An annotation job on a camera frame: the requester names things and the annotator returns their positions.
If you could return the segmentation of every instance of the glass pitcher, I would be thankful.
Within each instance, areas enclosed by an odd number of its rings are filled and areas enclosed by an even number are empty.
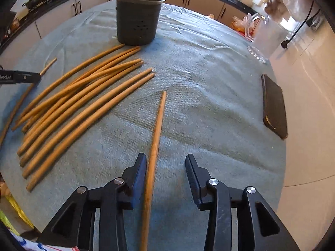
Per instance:
[[[257,33],[252,37],[249,33],[250,25],[253,21],[259,19]],[[246,25],[246,38],[252,40],[248,46],[249,52],[260,62],[266,63],[273,52],[277,49],[282,41],[288,35],[288,31],[282,26],[271,20],[269,16],[264,17],[260,13],[256,13],[251,17]]]

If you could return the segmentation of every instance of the tablecloth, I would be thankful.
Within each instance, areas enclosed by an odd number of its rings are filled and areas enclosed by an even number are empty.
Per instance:
[[[40,72],[54,57],[58,60],[23,107],[76,65],[118,44],[115,7],[115,1],[110,1],[71,18],[25,54],[15,70]],[[270,64],[255,60],[247,45],[242,36],[215,20],[163,4],[155,40],[128,59],[142,58],[145,64],[111,88],[149,67],[155,78],[86,131],[31,193],[26,191],[27,180],[21,176],[16,154],[23,134],[20,129],[7,134],[0,152],[0,171],[26,215],[43,230],[78,186],[104,186],[132,166],[139,152],[148,156],[163,90],[167,101],[148,250],[203,250],[208,212],[200,212],[192,200],[184,164],[189,153],[212,177],[230,187],[252,185],[276,209],[286,147],[262,122],[261,75],[275,77]],[[0,129],[27,86],[0,88]],[[137,250],[140,209],[125,211],[125,230],[128,249]]]

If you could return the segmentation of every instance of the metal screw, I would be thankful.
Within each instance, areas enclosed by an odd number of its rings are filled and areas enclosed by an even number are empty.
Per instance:
[[[123,184],[123,182],[125,182],[125,180],[122,177],[117,177],[116,179],[114,179],[114,183],[116,185],[121,185]]]
[[[77,189],[77,192],[78,192],[78,193],[84,193],[84,192],[86,192],[86,188],[83,187],[83,186],[81,186],[81,187],[79,187],[79,188]]]
[[[208,180],[208,182],[213,186],[219,184],[219,181],[215,178],[211,178],[210,180]]]
[[[252,187],[252,186],[249,186],[249,187],[247,187],[247,192],[248,193],[255,193],[256,189],[254,187]]]

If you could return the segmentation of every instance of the colorful fabric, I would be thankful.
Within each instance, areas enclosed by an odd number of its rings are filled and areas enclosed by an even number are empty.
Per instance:
[[[32,242],[26,240],[20,236],[15,235],[11,232],[13,237],[18,241],[18,243],[27,251],[79,251],[78,247],[60,247],[53,245],[46,245],[41,243]]]

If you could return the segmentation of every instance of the power cord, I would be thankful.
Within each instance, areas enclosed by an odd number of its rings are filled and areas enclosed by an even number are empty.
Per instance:
[[[309,27],[311,27],[311,25],[312,25],[312,23],[313,23],[313,21],[314,21],[314,18],[317,16],[317,14],[319,14],[320,13],[320,9],[318,10],[318,11],[316,11],[316,13],[311,17],[311,18],[309,18],[308,19],[308,21],[306,22],[306,24],[309,26]]]
[[[295,37],[295,35],[296,35],[296,34],[298,33],[298,31],[303,27],[303,25],[307,22],[307,20],[308,20],[310,14],[311,14],[311,12],[312,12],[313,5],[314,5],[314,1],[312,1],[312,5],[311,5],[311,8],[310,8],[310,10],[309,10],[309,12],[308,12],[308,15],[307,15],[306,19],[305,19],[304,22],[301,24],[301,26],[298,28],[298,30],[295,31],[295,33],[293,34],[293,36],[292,36],[290,39],[285,40],[285,41],[283,41],[283,42],[280,44],[284,49],[287,49],[287,45],[288,45],[288,44],[290,43],[290,41]]]

